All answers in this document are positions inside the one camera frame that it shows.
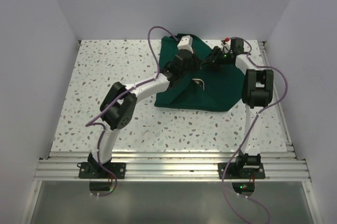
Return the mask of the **stainless steel tray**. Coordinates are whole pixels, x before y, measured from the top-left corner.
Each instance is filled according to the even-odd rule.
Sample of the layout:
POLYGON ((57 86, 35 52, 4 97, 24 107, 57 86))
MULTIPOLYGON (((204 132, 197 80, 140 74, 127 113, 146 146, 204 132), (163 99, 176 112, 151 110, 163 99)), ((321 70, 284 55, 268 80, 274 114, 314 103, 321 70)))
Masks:
POLYGON ((205 83, 202 79, 193 78, 192 80, 193 80, 194 83, 196 83, 198 86, 200 86, 202 88, 202 90, 205 90, 205 83))

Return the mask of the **dark green surgical cloth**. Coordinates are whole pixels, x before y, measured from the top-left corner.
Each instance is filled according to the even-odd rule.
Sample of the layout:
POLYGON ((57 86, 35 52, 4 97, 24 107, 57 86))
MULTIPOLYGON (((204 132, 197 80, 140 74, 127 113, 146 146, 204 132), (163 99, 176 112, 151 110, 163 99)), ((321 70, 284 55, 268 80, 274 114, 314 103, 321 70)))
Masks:
MULTIPOLYGON (((178 52, 178 42, 172 37, 161 39, 159 65, 162 69, 178 52)), ((173 88, 156 95, 155 106, 170 109, 190 109, 226 112, 241 100, 244 73, 234 65, 223 65, 219 72, 208 72, 206 66, 186 74, 173 88), (205 90, 193 82, 202 79, 205 90)))

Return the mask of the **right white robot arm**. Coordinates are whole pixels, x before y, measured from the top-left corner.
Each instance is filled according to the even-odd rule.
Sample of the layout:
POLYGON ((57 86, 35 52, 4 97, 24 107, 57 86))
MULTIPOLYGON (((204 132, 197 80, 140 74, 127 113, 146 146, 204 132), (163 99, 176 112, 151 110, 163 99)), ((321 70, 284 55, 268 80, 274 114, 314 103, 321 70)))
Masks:
POLYGON ((253 168, 261 164, 261 122, 258 120, 260 110, 268 107, 273 99, 274 72, 257 65, 251 59, 252 47, 244 50, 246 41, 242 38, 225 38, 220 46, 216 46, 204 65, 220 67, 234 65, 244 73, 241 100, 245 104, 245 136, 235 158, 234 171, 241 178, 248 177, 253 168))

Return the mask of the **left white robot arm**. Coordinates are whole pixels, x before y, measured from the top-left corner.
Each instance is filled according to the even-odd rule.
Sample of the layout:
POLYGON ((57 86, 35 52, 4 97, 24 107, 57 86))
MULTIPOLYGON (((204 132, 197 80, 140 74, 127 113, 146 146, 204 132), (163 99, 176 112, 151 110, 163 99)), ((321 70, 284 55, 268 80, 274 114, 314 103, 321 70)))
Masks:
POLYGON ((112 85, 103 100, 98 115, 102 119, 103 132, 97 147, 89 154, 91 172, 98 178, 108 175, 111 154, 120 131, 126 127, 134 114, 136 105, 150 96, 167 91, 178 85, 182 78, 201 69, 203 60, 194 51, 181 49, 166 63, 158 74, 142 82, 112 85))

